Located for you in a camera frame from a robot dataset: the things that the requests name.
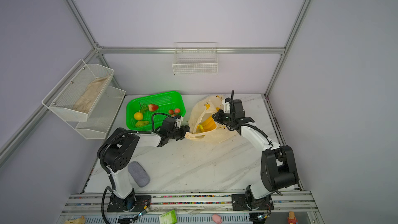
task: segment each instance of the pink object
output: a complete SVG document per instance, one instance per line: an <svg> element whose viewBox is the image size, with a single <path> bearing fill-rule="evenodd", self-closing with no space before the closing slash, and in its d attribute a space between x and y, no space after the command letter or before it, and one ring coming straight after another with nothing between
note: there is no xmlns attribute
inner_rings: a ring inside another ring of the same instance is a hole
<svg viewBox="0 0 398 224"><path fill-rule="evenodd" d="M222 223L222 219L221 216L219 216L218 214L214 214L213 216L213 221L217 224L221 224Z"/></svg>

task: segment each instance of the white wall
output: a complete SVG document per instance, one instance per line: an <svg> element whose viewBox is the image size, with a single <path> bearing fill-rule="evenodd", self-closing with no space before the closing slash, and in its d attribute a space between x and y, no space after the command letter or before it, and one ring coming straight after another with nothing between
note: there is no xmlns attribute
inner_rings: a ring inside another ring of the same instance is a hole
<svg viewBox="0 0 398 224"><path fill-rule="evenodd" d="M63 0L0 0L0 147L90 50ZM1 223L55 223L100 142L49 112L0 171Z"/></svg>
<svg viewBox="0 0 398 224"><path fill-rule="evenodd" d="M102 46L284 46L303 0L76 0Z"/></svg>
<svg viewBox="0 0 398 224"><path fill-rule="evenodd" d="M314 0L271 92L326 223L397 220L397 23L397 0Z"/></svg>
<svg viewBox="0 0 398 224"><path fill-rule="evenodd" d="M264 93L279 54L219 54L217 75L174 75L173 54L106 54L128 95Z"/></svg>

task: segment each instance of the white mesh basket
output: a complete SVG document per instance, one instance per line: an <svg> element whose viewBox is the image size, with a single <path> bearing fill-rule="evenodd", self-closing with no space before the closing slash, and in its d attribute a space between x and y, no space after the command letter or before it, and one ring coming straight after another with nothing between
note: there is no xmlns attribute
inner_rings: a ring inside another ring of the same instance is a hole
<svg viewBox="0 0 398 224"><path fill-rule="evenodd" d="M175 75L217 74L217 48L176 48L173 72Z"/></svg>
<svg viewBox="0 0 398 224"><path fill-rule="evenodd" d="M105 139L125 93L124 90L108 86L88 121L79 122L75 130L86 139Z"/></svg>
<svg viewBox="0 0 398 224"><path fill-rule="evenodd" d="M76 73L68 85L59 93L48 108L54 112L63 121L87 121L93 109L96 107L102 94L107 89L113 78L113 69L101 66L99 64L84 64ZM104 87L100 91L93 106L88 113L73 110L74 104L83 95L88 84L96 78L109 76Z"/></svg>

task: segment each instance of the green plastic basket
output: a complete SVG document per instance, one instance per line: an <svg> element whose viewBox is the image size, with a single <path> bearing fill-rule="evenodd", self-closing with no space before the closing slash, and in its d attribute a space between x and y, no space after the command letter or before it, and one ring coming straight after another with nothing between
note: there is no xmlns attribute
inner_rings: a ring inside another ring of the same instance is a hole
<svg viewBox="0 0 398 224"><path fill-rule="evenodd" d="M134 119L134 114L140 111L140 103L141 105L148 105L148 104L155 104L159 106L154 112L147 111L144 113L143 121L149 121L149 124L143 127L135 127L135 123L137 120ZM133 99L127 104L127 118L126 118L126 125L130 130L137 130L137 131L150 131L152 129L151 117L152 114L156 112L162 112L169 114L169 110L179 108L181 112L179 115L185 115L185 106L184 102L182 101L181 94L179 92L166 92L166 93L158 93L155 95L145 96L137 99ZM164 115L155 115L154 123L155 128L162 125L163 120L166 118Z"/></svg>

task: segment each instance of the table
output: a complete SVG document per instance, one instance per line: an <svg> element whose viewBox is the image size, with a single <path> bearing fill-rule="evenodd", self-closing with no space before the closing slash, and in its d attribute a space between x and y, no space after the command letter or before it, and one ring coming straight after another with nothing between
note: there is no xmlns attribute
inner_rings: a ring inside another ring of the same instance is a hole
<svg viewBox="0 0 398 224"><path fill-rule="evenodd" d="M127 95L110 130L126 126L126 106L144 95ZM193 106L207 95L182 95L189 119ZM260 94L234 95L241 99L246 117L252 117L257 127L269 139L277 142L275 131ZM150 177L147 186L140 188L130 177L136 193L179 192L242 192L260 179L261 152L244 137L236 135L219 144L200 141L170 140L163 147L138 147L131 161L137 161ZM84 192L102 193L111 186L105 170L96 162Z"/></svg>

